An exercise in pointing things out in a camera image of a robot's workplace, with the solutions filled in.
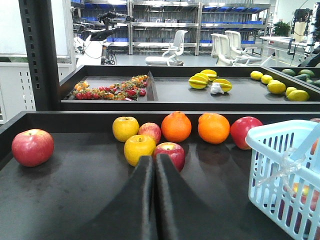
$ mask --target floor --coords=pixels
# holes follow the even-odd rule
[[[264,42],[262,44],[262,62],[265,61],[272,53],[273,51],[267,48],[267,42]],[[216,59],[211,57],[211,53],[209,52],[210,49],[207,50],[207,52],[202,52],[198,56],[195,56],[194,54],[190,52],[185,52],[183,55],[179,57],[179,60],[183,61],[184,66],[215,66],[216,65]],[[155,53],[155,52],[138,52],[134,53],[133,55],[128,55],[128,53],[125,52],[116,52],[116,65],[118,66],[146,66],[145,58],[147,56],[160,56],[161,53]],[[76,56],[78,58],[77,66],[79,65],[98,65],[97,58],[90,57],[88,55],[81,55],[78,54]],[[286,52],[280,52],[279,55],[279,63],[278,67],[297,67],[301,62],[299,61],[299,58],[303,60],[303,53],[297,53],[294,58],[292,58],[291,55],[288,55]],[[275,58],[269,59],[265,64],[265,67],[276,67],[276,60]]]

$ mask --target orange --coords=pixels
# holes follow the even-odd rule
[[[229,136],[230,123],[218,113],[205,112],[198,119],[198,133],[210,144],[221,144]]]
[[[161,131],[168,142],[180,143],[189,137],[191,122],[181,111],[175,111],[167,115],[161,123]]]

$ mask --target black metal post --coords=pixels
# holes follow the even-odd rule
[[[36,110],[59,110],[60,84],[51,0],[19,0],[19,7]]]

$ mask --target potted plant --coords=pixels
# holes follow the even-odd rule
[[[289,25],[289,23],[278,21],[274,24],[274,35],[288,37],[290,29],[291,26]]]

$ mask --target apple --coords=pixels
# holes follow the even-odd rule
[[[124,157],[133,167],[138,165],[141,156],[152,156],[156,148],[155,141],[146,135],[133,135],[125,141]]]
[[[311,118],[310,121],[316,122],[316,123],[320,123],[320,118]],[[319,138],[313,143],[313,145],[311,147],[311,151],[310,151],[311,155],[315,154],[315,151],[316,151],[316,148],[317,148],[317,145],[318,145],[318,141],[319,141]]]
[[[174,142],[163,142],[155,147],[153,159],[156,159],[158,154],[167,154],[172,160],[175,168],[181,172],[185,166],[186,156],[182,146]]]
[[[14,158],[26,167],[36,167],[46,162],[52,156],[54,148],[54,138],[41,129],[20,132],[11,144]]]
[[[292,196],[293,198],[296,198],[296,196],[297,196],[298,187],[299,187],[299,183],[298,182],[294,182],[293,186],[292,186],[292,190],[294,192],[294,194]],[[304,185],[303,189],[302,189],[301,199],[300,199],[302,204],[306,204],[308,194],[309,194],[309,186],[308,185]],[[313,191],[313,195],[312,195],[312,199],[311,199],[311,204],[310,204],[310,206],[306,206],[306,207],[308,207],[312,211],[314,211],[316,209],[318,199],[319,199],[319,192],[317,190],[314,190]],[[283,200],[281,200],[280,206],[279,206],[279,218],[280,219],[282,219],[282,215],[283,215],[283,212],[284,212],[284,207],[285,207],[285,202]],[[290,225],[290,222],[291,222],[292,213],[293,213],[293,208],[289,207],[288,208],[287,217],[286,217],[286,224],[288,226]],[[294,229],[297,232],[299,231],[299,228],[300,228],[301,219],[302,219],[302,215],[299,213],[297,215],[296,219],[295,219],[295,225],[294,225]]]
[[[263,123],[253,116],[244,116],[236,120],[230,128],[230,134],[235,145],[242,150],[251,149],[246,142],[248,131],[262,125]]]
[[[147,122],[142,124],[142,126],[139,128],[138,135],[146,135],[151,137],[157,145],[161,139],[161,128],[153,122]]]
[[[120,116],[113,121],[112,132],[119,142],[125,143],[128,138],[137,135],[139,127],[133,116]]]

